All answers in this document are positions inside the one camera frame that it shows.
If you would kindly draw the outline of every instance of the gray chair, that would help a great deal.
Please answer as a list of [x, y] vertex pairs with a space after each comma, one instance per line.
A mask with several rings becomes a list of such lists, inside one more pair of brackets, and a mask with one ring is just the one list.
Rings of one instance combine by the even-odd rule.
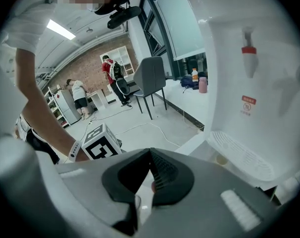
[[134, 82], [140, 88], [140, 90], [138, 92], [135, 92], [134, 95], [136, 96], [141, 113], [142, 109], [140, 107], [138, 97], [142, 97], [144, 99], [149, 116], [152, 120], [146, 97], [151, 95], [152, 104], [154, 106], [152, 94], [160, 90], [162, 91], [165, 110], [167, 110], [163, 91], [163, 88], [165, 87], [165, 74], [163, 68], [163, 60], [161, 57], [151, 57], [143, 59], [135, 72]]

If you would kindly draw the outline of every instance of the hair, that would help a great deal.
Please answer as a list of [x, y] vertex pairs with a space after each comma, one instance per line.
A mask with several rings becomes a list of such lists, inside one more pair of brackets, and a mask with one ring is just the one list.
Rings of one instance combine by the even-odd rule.
[[106, 59], [109, 59], [109, 56], [103, 56], [103, 57], [102, 57], [102, 60], [103, 60], [103, 61], [106, 60]]
[[68, 86], [68, 85], [70, 84], [71, 81], [72, 81], [72, 79], [68, 79], [68, 80], [66, 81], [66, 86]]

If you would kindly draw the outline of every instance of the refrigerator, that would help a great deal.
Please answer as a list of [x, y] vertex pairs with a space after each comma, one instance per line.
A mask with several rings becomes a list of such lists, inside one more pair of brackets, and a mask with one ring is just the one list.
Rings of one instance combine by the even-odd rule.
[[59, 90], [54, 98], [67, 122], [73, 124], [81, 119], [81, 115], [75, 108], [74, 99], [69, 90]]

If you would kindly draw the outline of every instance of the pink bottle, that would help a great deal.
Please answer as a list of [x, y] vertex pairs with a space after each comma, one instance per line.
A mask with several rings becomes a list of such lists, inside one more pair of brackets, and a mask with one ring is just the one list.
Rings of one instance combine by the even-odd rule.
[[200, 77], [199, 92], [200, 93], [207, 93], [207, 80], [206, 80], [205, 77]]

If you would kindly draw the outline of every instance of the chair leg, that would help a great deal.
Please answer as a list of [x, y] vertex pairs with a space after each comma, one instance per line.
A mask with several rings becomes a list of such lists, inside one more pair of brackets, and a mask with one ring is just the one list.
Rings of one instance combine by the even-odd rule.
[[152, 96], [152, 94], [151, 94], [151, 99], [152, 99], [152, 104], [153, 104], [153, 106], [154, 106], [154, 101], [153, 101], [153, 96]]
[[140, 107], [140, 103], [139, 103], [139, 100], [138, 100], [138, 97], [136, 96], [136, 99], [137, 99], [137, 102], [138, 102], [138, 106], [139, 106], [139, 108], [140, 108], [140, 112], [142, 113], [142, 109], [141, 109], [141, 107]]
[[152, 120], [152, 116], [151, 116], [151, 113], [150, 113], [150, 109], [148, 107], [148, 103], [147, 103], [147, 100], [146, 98], [144, 97], [144, 100], [145, 100], [145, 104], [146, 104], [146, 107], [147, 107], [147, 110], [148, 110], [148, 113], [149, 113], [149, 116], [150, 116], [150, 119]]
[[166, 109], [166, 102], [165, 102], [165, 96], [164, 96], [163, 88], [162, 88], [161, 90], [162, 90], [162, 96], [163, 96], [163, 101], [164, 101], [165, 110], [167, 110], [167, 109]]

